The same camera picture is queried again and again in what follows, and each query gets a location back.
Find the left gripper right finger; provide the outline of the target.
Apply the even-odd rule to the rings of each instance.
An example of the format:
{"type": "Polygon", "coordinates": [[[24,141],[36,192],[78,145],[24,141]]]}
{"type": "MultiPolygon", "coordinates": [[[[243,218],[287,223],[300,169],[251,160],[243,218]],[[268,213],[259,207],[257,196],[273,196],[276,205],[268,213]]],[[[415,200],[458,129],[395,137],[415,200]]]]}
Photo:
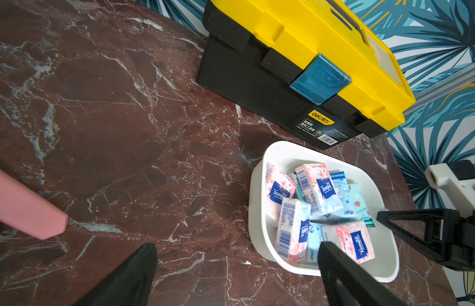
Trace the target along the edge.
{"type": "Polygon", "coordinates": [[[322,242],[318,266],[329,305],[403,305],[332,242],[322,242]]]}

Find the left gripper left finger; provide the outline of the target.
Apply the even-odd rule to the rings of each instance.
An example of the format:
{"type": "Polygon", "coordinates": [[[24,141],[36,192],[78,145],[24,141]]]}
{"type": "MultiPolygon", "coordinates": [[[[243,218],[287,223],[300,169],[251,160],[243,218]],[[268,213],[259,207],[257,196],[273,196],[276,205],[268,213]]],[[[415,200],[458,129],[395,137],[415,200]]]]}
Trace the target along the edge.
{"type": "Polygon", "coordinates": [[[157,263],[155,244],[144,244],[75,304],[147,305],[157,263]]]}

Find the blue elephant tissue pack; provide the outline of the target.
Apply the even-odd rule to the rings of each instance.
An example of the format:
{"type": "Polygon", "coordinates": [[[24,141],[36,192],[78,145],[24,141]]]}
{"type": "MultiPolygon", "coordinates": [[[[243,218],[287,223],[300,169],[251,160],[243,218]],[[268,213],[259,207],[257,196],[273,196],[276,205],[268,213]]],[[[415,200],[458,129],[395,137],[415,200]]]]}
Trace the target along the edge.
{"type": "Polygon", "coordinates": [[[317,263],[319,247],[324,241],[322,229],[323,224],[310,222],[308,232],[308,245],[306,249],[306,263],[317,263]]]}

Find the pink Tempo pack in box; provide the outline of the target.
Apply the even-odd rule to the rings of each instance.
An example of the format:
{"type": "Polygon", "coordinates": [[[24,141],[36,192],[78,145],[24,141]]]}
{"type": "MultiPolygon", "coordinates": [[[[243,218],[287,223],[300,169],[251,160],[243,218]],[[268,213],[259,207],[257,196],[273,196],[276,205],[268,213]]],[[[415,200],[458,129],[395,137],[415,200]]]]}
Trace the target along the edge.
{"type": "Polygon", "coordinates": [[[311,217],[331,214],[343,209],[325,163],[309,163],[295,169],[303,196],[311,205],[311,217]]]}

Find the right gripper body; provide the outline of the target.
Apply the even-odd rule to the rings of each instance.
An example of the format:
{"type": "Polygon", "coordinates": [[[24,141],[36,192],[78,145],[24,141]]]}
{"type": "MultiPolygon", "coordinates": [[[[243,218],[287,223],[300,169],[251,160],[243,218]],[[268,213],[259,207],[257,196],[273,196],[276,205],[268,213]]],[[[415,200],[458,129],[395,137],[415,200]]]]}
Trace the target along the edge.
{"type": "Polygon", "coordinates": [[[464,255],[468,257],[467,269],[475,271],[475,210],[459,224],[458,235],[464,255]]]}

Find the white plastic storage box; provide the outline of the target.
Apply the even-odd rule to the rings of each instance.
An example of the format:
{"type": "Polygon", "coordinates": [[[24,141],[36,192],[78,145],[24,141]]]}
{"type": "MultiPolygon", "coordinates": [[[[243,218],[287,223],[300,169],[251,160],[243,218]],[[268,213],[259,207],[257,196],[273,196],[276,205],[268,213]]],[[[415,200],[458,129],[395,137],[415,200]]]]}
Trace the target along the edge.
{"type": "MultiPolygon", "coordinates": [[[[292,142],[279,141],[271,144],[264,152],[262,160],[254,168],[250,182],[248,211],[248,230],[256,251],[266,260],[276,262],[284,270],[293,274],[321,276],[316,265],[298,263],[290,265],[283,261],[274,249],[277,228],[266,219],[266,169],[276,166],[282,172],[290,172],[304,163],[323,162],[330,170],[343,171],[347,180],[361,186],[369,211],[374,217],[385,210],[380,191],[367,172],[352,164],[316,152],[292,142]]],[[[361,264],[373,278],[380,283],[390,283],[396,279],[399,271],[399,253],[390,229],[381,224],[369,229],[375,258],[361,264]]]]}

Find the pink Tempo tissue pack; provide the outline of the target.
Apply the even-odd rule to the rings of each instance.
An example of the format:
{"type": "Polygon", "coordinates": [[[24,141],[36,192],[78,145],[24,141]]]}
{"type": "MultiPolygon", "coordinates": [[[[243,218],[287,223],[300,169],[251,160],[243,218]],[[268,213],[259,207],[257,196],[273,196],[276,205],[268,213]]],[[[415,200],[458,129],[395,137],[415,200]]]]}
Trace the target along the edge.
{"type": "Polygon", "coordinates": [[[295,198],[282,200],[274,249],[290,265],[306,257],[310,218],[310,204],[295,198]]]}
{"type": "Polygon", "coordinates": [[[329,225],[322,228],[324,240],[332,242],[357,264],[375,258],[375,252],[364,221],[329,225]]]}
{"type": "Polygon", "coordinates": [[[292,198],[297,189],[297,184],[286,174],[272,165],[267,167],[264,208],[266,216],[273,222],[278,221],[282,200],[284,198],[292,198]]]}

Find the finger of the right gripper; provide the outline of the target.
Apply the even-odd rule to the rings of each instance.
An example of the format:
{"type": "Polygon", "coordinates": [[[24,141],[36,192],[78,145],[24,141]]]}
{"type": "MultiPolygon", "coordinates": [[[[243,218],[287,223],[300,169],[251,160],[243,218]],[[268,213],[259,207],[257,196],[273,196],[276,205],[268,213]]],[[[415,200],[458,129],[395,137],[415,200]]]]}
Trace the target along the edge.
{"type": "Polygon", "coordinates": [[[438,264],[460,264],[461,247],[456,245],[457,210],[425,209],[381,211],[377,221],[427,259],[438,264]]]}

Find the teal cartoon tissue pack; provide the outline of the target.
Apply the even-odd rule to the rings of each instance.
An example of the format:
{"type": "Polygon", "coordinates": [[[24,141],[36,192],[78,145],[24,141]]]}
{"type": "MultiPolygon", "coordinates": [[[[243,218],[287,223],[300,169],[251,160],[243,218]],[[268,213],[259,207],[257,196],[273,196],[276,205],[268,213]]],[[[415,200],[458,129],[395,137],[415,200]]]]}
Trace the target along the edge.
{"type": "Polygon", "coordinates": [[[321,223],[346,223],[364,221],[367,228],[375,228],[375,223],[367,208],[362,189],[358,183],[348,183],[344,172],[331,174],[335,191],[342,201],[343,209],[317,218],[321,223]]]}

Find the yellow black toolbox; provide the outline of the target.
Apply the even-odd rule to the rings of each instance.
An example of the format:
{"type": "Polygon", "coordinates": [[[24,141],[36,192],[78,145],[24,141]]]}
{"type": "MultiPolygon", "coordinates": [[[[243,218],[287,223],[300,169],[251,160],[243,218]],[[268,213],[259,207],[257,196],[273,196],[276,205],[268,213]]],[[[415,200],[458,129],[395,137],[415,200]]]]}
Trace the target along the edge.
{"type": "Polygon", "coordinates": [[[405,122],[390,49],[341,1],[208,1],[199,85],[319,149],[405,122]]]}

